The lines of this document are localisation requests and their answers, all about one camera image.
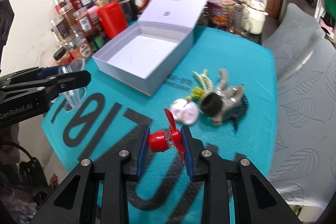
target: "red propeller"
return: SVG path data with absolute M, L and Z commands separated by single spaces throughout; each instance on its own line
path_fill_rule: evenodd
M 167 108 L 164 109 L 169 121 L 169 136 L 166 136 L 163 130 L 156 131 L 148 136 L 149 147 L 153 152 L 163 152 L 169 148 L 176 147 L 182 163 L 184 163 L 185 149 L 182 145 L 181 132 L 176 128 L 176 123 L 171 111 Z

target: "open box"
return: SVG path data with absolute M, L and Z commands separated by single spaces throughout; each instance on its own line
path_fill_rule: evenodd
M 99 69 L 153 95 L 194 44 L 207 0 L 152 0 L 139 20 L 94 56 Z

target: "box flap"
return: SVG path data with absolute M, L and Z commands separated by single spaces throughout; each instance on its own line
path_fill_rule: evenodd
M 152 0 L 138 21 L 193 29 L 207 0 Z

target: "red container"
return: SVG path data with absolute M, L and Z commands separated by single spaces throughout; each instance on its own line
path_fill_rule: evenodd
M 98 16 L 107 36 L 112 39 L 128 27 L 124 12 L 117 1 L 99 8 Z

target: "teal mat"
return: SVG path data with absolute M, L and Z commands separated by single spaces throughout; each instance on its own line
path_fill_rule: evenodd
M 86 103 L 66 113 L 58 99 L 42 127 L 71 171 L 78 158 L 98 159 L 109 149 L 118 151 L 137 133 L 138 124 L 151 123 L 151 132 L 168 127 L 163 108 L 190 94 L 199 85 L 192 71 L 209 70 L 216 85 L 218 69 L 229 72 L 229 85 L 243 84 L 249 109 L 235 132 L 232 122 L 215 127 L 206 117 L 190 126 L 193 137 L 225 159 L 246 155 L 267 175 L 273 155 L 277 125 L 276 72 L 271 51 L 230 33 L 204 27 L 195 29 L 195 45 L 153 97 L 98 71 L 93 60 Z M 189 184 L 175 149 L 157 153 L 138 185 L 129 184 L 131 224 L 200 223 L 203 188 Z M 231 201 L 231 222 L 234 223 Z

